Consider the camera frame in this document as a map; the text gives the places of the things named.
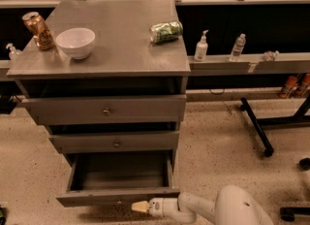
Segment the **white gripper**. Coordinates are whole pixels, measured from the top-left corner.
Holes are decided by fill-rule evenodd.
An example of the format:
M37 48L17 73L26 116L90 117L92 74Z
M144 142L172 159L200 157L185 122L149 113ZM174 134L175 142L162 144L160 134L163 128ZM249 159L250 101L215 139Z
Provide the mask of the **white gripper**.
M149 201L132 203L132 211L150 213L155 217L173 217L179 212L176 198L153 198Z

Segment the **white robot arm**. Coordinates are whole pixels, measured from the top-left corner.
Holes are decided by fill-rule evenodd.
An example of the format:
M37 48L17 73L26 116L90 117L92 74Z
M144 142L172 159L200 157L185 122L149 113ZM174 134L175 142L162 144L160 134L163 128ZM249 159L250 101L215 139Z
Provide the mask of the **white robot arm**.
M244 189L227 185L211 202L200 196L182 192L177 198L153 198L132 203L131 209L154 217L167 217L192 224L197 215L213 225L273 225L264 209Z

